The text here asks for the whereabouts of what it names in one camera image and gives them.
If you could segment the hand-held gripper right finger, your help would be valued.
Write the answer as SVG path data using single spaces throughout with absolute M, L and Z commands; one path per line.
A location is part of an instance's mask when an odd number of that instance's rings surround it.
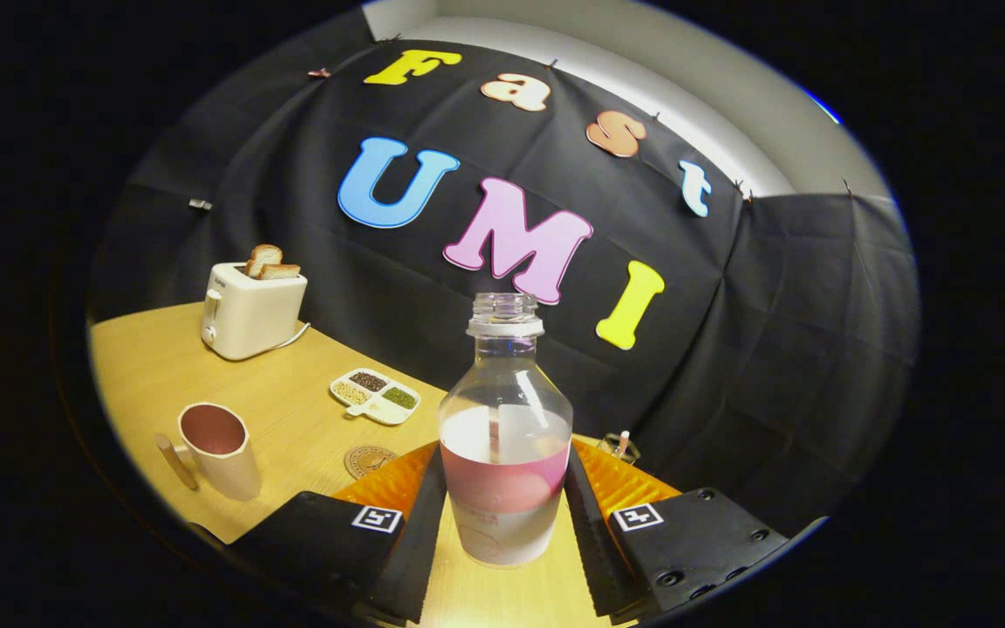
M 595 612 L 614 623 L 697 607 L 787 544 L 717 489 L 681 492 L 579 440 L 564 490 Z

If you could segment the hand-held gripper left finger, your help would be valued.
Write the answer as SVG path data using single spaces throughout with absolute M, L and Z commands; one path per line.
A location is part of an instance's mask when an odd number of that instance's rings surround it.
M 419 623 L 446 497 L 438 444 L 332 496 L 300 492 L 249 533 L 249 561 L 301 597 L 396 625 Z

